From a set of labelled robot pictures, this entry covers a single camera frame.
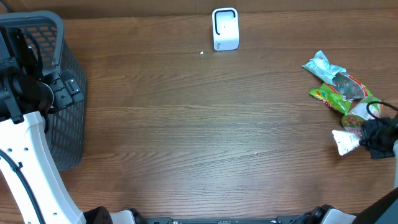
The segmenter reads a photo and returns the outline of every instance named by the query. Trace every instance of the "wooden table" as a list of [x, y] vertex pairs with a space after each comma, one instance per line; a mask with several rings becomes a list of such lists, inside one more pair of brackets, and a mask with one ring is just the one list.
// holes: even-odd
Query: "wooden table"
[[[239, 49], [215, 52], [210, 16], [65, 21], [88, 96], [84, 157], [62, 178], [83, 211], [354, 213], [392, 190], [394, 159], [338, 155], [341, 115], [308, 94], [321, 81], [301, 66], [323, 50], [398, 104], [398, 10], [240, 14], [239, 27]], [[20, 223], [6, 186], [0, 220]]]

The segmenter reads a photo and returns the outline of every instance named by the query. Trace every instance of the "white plastic container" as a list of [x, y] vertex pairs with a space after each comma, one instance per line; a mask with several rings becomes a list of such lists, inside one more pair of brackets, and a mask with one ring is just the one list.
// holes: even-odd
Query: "white plastic container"
[[239, 46], [238, 12], [232, 7], [213, 11], [214, 49], [235, 50]]

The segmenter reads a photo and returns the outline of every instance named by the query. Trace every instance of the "white wrapper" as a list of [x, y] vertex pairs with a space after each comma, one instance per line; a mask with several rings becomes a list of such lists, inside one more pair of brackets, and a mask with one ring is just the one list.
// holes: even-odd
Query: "white wrapper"
[[338, 154], [341, 156], [351, 152], [359, 146], [359, 140], [361, 140], [361, 137], [358, 134], [336, 130], [333, 130], [332, 133], [333, 138], [337, 143]]

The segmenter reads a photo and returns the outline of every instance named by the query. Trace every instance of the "basket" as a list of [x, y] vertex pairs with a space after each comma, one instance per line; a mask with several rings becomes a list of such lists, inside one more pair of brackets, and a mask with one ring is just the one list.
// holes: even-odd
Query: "basket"
[[[39, 44], [43, 58], [43, 74], [58, 72], [62, 77], [72, 75], [86, 96], [86, 76], [63, 39], [63, 22], [49, 11], [18, 12], [0, 15], [0, 26], [16, 27], [29, 32]], [[26, 39], [37, 53], [34, 44]], [[67, 170], [79, 164], [83, 155], [85, 100], [49, 114], [47, 144], [58, 170]]]

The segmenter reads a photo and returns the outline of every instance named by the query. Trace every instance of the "green snack bag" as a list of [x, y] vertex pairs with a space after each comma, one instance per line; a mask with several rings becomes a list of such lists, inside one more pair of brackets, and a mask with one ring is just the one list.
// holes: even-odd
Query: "green snack bag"
[[346, 100], [331, 85], [322, 83], [319, 88], [310, 91], [310, 95], [322, 101], [325, 105], [343, 114], [347, 114], [353, 100]]

